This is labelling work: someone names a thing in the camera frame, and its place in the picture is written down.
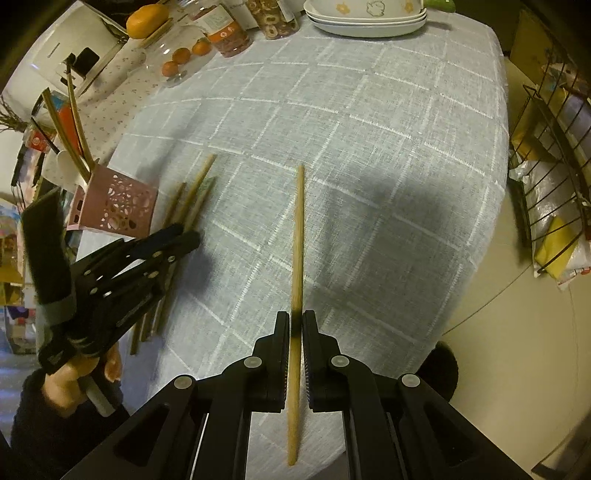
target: bottle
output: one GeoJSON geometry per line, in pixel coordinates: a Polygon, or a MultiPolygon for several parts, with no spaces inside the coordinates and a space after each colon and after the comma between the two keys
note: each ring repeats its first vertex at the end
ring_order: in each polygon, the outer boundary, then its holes
{"type": "Polygon", "coordinates": [[[300,29],[285,0],[248,0],[246,6],[267,40],[289,37],[300,29]]]}
{"type": "Polygon", "coordinates": [[[216,0],[185,0],[179,6],[223,57],[233,57],[251,45],[248,34],[216,0]]]}

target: gray tablecloth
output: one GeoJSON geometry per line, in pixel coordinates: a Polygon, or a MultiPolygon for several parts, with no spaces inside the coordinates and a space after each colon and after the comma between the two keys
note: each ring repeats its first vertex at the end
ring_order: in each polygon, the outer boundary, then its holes
{"type": "MultiPolygon", "coordinates": [[[[111,167],[157,184],[154,225],[181,181],[217,153],[218,183],[164,339],[125,360],[137,407],[185,372],[247,356],[288,310],[295,169],[307,167],[304,307],[373,371],[414,371],[480,263],[504,196],[505,73],[493,31],[429,13],[419,32],[364,41],[261,34],[232,59],[154,95],[111,167]]],[[[82,252],[106,241],[85,234],[82,252]]],[[[255,414],[248,478],[306,478],[343,449],[338,414],[303,417],[285,463],[286,415],[255,414]]]]}

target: pink utensil holder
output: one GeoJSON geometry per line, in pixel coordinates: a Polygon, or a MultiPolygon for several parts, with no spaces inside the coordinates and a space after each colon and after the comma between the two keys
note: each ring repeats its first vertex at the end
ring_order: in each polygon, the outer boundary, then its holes
{"type": "Polygon", "coordinates": [[[144,238],[158,189],[115,170],[97,165],[85,193],[78,187],[72,200],[67,230],[94,230],[144,238]]]}

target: chopstick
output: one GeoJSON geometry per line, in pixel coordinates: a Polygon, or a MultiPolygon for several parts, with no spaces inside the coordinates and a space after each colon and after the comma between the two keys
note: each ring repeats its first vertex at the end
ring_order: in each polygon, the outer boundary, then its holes
{"type": "MultiPolygon", "coordinates": [[[[187,184],[185,182],[178,186],[178,189],[174,194],[174,197],[168,205],[166,214],[164,215],[164,222],[162,223],[163,228],[166,228],[168,225],[170,225],[170,222],[172,221],[174,215],[174,211],[176,210],[176,207],[178,205],[178,201],[183,195],[186,186],[187,184]]],[[[141,318],[141,320],[135,322],[134,331],[131,337],[131,344],[129,346],[130,355],[135,355],[138,352],[140,341],[145,342],[150,337],[150,333],[152,330],[152,322],[154,320],[154,312],[155,307],[149,309],[141,318]]]]}
{"type": "Polygon", "coordinates": [[[45,141],[49,144],[49,146],[51,147],[53,152],[57,155],[60,152],[60,149],[57,148],[55,143],[51,141],[51,139],[47,136],[47,134],[39,126],[39,124],[37,123],[37,121],[35,120],[34,117],[31,117],[31,122],[33,122],[33,125],[35,125],[35,128],[37,128],[37,130],[39,130],[41,132],[41,135],[43,135],[43,138],[45,138],[45,141]]]}
{"type": "Polygon", "coordinates": [[[291,274],[291,331],[287,373],[287,464],[297,462],[300,423],[301,314],[304,290],[304,166],[297,170],[291,274]]]}
{"type": "Polygon", "coordinates": [[[76,166],[76,169],[78,170],[78,173],[80,174],[82,179],[86,183],[88,183],[90,181],[90,171],[88,170],[88,168],[86,168],[86,165],[84,165],[83,160],[80,158],[76,150],[74,150],[74,146],[72,145],[72,142],[70,142],[70,139],[68,138],[66,131],[64,130],[64,126],[60,122],[60,118],[57,115],[56,107],[55,105],[53,105],[53,102],[51,101],[51,93],[49,91],[49,88],[43,90],[41,95],[43,97],[47,110],[49,111],[49,116],[51,117],[51,120],[56,126],[57,133],[59,134],[62,143],[64,144],[67,152],[70,154],[72,158],[72,162],[74,162],[74,165],[76,166]]]}
{"type": "Polygon", "coordinates": [[[201,186],[201,183],[203,182],[205,175],[207,175],[209,169],[212,168],[213,162],[215,161],[216,157],[217,155],[212,153],[205,159],[203,167],[201,167],[201,170],[197,174],[197,177],[195,178],[193,185],[191,185],[191,190],[189,190],[189,193],[187,194],[187,199],[185,200],[183,207],[180,209],[178,214],[174,216],[173,223],[184,223],[185,218],[189,213],[189,209],[191,208],[191,204],[195,201],[195,195],[197,195],[197,191],[199,190],[199,187],[201,186]]]}
{"type": "MultiPolygon", "coordinates": [[[[178,201],[183,196],[183,193],[184,193],[186,187],[187,187],[186,182],[183,182],[181,185],[179,185],[176,194],[174,195],[172,201],[170,202],[170,205],[168,206],[168,210],[166,211],[166,215],[164,216],[163,228],[168,227],[172,223],[173,217],[174,217],[174,212],[178,206],[178,201]]],[[[152,326],[154,324],[156,310],[157,310],[157,306],[155,306],[152,309],[149,309],[149,311],[146,313],[146,315],[144,315],[144,319],[143,319],[142,326],[141,326],[142,333],[139,336],[139,339],[142,342],[145,342],[148,338],[150,338],[150,335],[152,334],[152,326]]]]}
{"type": "Polygon", "coordinates": [[[74,95],[74,83],[72,82],[72,71],[69,61],[66,62],[66,76],[68,81],[68,97],[70,99],[70,107],[72,109],[72,117],[74,118],[76,134],[78,135],[78,140],[80,142],[80,146],[82,147],[82,155],[88,164],[90,172],[92,172],[95,169],[95,161],[93,160],[90,153],[90,148],[88,148],[88,142],[86,141],[84,130],[82,130],[82,121],[80,120],[80,113],[78,112],[76,95],[74,95]]]}
{"type": "MultiPolygon", "coordinates": [[[[197,200],[195,201],[195,205],[193,205],[191,212],[186,217],[186,219],[183,223],[183,227],[184,227],[183,229],[185,232],[194,228],[193,224],[195,223],[195,220],[197,219],[197,215],[199,215],[199,212],[201,211],[201,207],[205,203],[205,200],[207,199],[209,192],[211,191],[211,189],[213,188],[215,183],[216,183],[216,178],[214,177],[214,178],[210,179],[210,181],[207,183],[207,185],[205,185],[204,188],[202,188],[202,191],[199,192],[199,195],[197,196],[197,200]]],[[[162,298],[162,300],[158,304],[158,307],[156,308],[154,328],[152,330],[153,332],[161,333],[162,329],[164,328],[165,320],[166,320],[166,318],[168,318],[170,305],[171,305],[171,298],[172,298],[168,294],[168,292],[170,290],[174,289],[173,288],[174,275],[177,270],[177,266],[178,266],[178,263],[172,264],[170,266],[170,270],[168,271],[168,276],[166,277],[166,280],[164,283],[164,289],[165,289],[164,297],[162,298]]]]}

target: yellow package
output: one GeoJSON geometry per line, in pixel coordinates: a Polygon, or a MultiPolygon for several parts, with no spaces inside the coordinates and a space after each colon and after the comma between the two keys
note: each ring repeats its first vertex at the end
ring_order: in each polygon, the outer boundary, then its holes
{"type": "MultiPolygon", "coordinates": [[[[550,223],[548,231],[552,232],[563,225],[565,225],[564,220],[559,216],[555,216],[552,223],[550,223]]],[[[546,265],[546,263],[558,255],[564,247],[571,243],[573,238],[574,233],[570,225],[560,228],[557,232],[546,235],[538,251],[535,253],[535,261],[538,262],[540,266],[546,265]]],[[[558,280],[562,275],[562,272],[566,268],[566,264],[569,262],[570,256],[573,254],[576,246],[577,242],[573,243],[562,253],[562,255],[545,268],[552,278],[558,280]]]]}

